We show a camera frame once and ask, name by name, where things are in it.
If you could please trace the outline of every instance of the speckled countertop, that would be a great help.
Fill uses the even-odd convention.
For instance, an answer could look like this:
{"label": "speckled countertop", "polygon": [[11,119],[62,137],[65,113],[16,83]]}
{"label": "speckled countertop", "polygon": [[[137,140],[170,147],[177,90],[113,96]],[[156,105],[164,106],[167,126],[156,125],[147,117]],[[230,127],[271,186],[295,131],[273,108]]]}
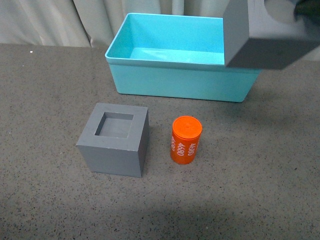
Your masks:
{"label": "speckled countertop", "polygon": [[[319,62],[232,103],[118,94],[105,51],[0,45],[0,239],[320,239]],[[142,178],[87,168],[98,102],[148,107]],[[203,126],[188,165],[169,154],[181,115]]]}

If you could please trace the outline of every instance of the orange canister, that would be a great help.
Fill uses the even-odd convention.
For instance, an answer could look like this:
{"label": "orange canister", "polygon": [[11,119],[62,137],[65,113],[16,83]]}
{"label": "orange canister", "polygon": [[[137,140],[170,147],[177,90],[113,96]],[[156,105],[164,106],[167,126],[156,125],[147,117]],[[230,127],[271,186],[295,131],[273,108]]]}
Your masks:
{"label": "orange canister", "polygon": [[197,152],[202,125],[193,116],[180,116],[172,124],[170,155],[178,164],[191,163]]}

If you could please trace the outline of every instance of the curtain fold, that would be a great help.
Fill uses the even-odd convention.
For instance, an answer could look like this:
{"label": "curtain fold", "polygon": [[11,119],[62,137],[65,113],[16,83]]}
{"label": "curtain fold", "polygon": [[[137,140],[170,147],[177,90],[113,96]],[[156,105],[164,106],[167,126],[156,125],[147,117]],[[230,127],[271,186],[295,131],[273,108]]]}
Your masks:
{"label": "curtain fold", "polygon": [[[0,43],[107,48],[128,13],[223,16],[229,0],[0,0]],[[304,59],[320,61],[320,47]]]}

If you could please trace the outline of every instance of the gray foam block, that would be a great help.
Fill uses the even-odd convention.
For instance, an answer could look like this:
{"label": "gray foam block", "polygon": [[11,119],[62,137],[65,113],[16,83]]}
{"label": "gray foam block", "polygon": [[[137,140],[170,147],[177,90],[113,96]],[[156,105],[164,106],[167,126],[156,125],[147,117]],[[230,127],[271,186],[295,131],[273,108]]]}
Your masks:
{"label": "gray foam block", "polygon": [[320,25],[295,17],[295,0],[269,1],[267,10],[268,0],[230,0],[223,14],[227,67],[283,69],[320,45]]}
{"label": "gray foam block", "polygon": [[76,146],[93,172],[142,177],[148,142],[147,107],[97,103]]}

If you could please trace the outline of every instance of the plastic storage bin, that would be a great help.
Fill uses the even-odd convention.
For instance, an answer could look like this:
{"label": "plastic storage bin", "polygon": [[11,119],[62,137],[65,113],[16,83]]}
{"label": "plastic storage bin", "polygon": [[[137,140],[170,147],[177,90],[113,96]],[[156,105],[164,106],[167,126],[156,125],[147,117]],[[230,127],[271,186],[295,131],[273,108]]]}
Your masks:
{"label": "plastic storage bin", "polygon": [[129,13],[105,57],[120,94],[242,102],[260,73],[225,67],[213,17]]}

